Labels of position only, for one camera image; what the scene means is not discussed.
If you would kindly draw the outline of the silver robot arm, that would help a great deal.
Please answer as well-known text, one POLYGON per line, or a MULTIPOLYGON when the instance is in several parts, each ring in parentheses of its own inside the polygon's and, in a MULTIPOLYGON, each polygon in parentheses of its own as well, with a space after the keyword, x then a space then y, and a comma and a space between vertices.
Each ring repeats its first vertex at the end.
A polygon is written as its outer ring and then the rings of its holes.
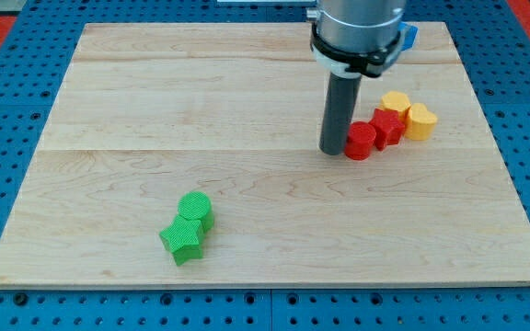
POLYGON ((332 74, 376 78, 398 59, 406 0, 317 0, 306 10, 315 61, 332 74))

